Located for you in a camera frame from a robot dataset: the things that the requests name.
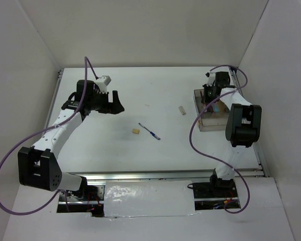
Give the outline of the blue pen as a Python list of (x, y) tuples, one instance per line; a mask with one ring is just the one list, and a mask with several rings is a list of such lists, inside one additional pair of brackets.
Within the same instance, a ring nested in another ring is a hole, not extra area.
[(145, 127), (143, 124), (138, 123), (142, 128), (144, 128), (145, 130), (147, 130), (156, 140), (161, 140), (160, 137), (158, 137), (154, 132), (152, 132), (151, 130), (149, 130), (147, 127)]

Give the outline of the red pen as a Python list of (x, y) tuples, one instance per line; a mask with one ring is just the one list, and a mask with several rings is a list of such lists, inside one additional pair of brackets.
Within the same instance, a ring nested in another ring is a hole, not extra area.
[(200, 95), (201, 95), (201, 103), (205, 104), (205, 92), (203, 90), (200, 91)]

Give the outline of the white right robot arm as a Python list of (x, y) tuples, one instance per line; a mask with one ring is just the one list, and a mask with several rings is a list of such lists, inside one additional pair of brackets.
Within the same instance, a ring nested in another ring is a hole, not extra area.
[(231, 85), (228, 72), (206, 73), (208, 82), (203, 85), (202, 104), (205, 112), (228, 111), (225, 137), (229, 142), (225, 164), (219, 164), (210, 177), (209, 191), (215, 197), (234, 187), (235, 165), (242, 154), (260, 136), (262, 108), (247, 101), (236, 86)]

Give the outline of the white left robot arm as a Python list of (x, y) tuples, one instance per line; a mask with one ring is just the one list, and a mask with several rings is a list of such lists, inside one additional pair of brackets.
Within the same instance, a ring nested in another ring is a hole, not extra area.
[(108, 100), (107, 86), (110, 82), (109, 76), (102, 76), (97, 81), (77, 82), (76, 91), (62, 105), (53, 128), (31, 147), (22, 147), (18, 151), (21, 185), (47, 191), (65, 190), (77, 200), (87, 198), (87, 179), (62, 172), (57, 160), (69, 137), (92, 111), (103, 114), (119, 114), (124, 111), (116, 90), (112, 92), (112, 101)]

